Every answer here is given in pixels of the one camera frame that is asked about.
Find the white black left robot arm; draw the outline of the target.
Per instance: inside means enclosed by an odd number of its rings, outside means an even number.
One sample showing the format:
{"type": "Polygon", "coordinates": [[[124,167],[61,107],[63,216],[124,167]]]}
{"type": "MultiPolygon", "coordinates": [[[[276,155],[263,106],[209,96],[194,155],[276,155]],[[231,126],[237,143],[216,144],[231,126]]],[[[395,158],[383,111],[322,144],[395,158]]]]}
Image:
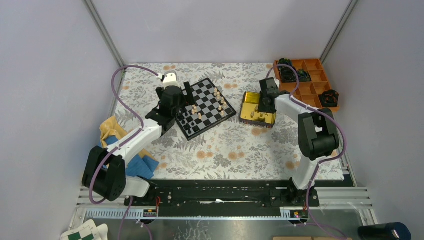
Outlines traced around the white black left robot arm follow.
{"type": "Polygon", "coordinates": [[[95,146],[89,152],[82,185],[89,189],[92,204],[98,204],[93,198],[94,193],[110,202],[119,197],[136,197],[144,206],[154,202],[155,192],[148,180],[128,176],[126,168],[146,145],[158,140],[174,126],[182,108],[195,103],[190,84],[185,82],[181,87],[175,71],[158,73],[156,77],[163,84],[155,90],[159,102],[141,125],[121,140],[106,147],[95,146]]]}

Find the gold tin box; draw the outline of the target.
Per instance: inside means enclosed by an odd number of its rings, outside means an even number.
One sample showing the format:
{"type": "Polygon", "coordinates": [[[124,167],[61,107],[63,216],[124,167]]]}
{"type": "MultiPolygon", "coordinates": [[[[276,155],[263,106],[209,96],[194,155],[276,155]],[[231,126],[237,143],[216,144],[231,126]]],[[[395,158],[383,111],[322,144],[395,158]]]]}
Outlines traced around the gold tin box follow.
{"type": "Polygon", "coordinates": [[[259,102],[259,93],[246,91],[241,102],[239,120],[246,125],[272,129],[276,122],[276,114],[260,112],[259,102]]]}

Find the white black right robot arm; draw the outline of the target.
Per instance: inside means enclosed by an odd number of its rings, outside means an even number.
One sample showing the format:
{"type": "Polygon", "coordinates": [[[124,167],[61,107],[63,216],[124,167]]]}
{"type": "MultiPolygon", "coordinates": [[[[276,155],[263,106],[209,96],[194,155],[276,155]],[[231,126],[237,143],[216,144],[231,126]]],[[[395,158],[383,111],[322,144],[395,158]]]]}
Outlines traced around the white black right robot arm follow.
{"type": "Polygon", "coordinates": [[[274,78],[259,81],[260,98],[258,111],[283,113],[298,125],[298,146],[301,160],[291,181],[294,188],[287,191],[287,201],[293,206],[306,199],[308,186],[314,185],[314,172],[319,161],[327,160],[340,145],[333,112],[328,108],[318,109],[297,100],[287,91],[280,91],[274,78]]]}

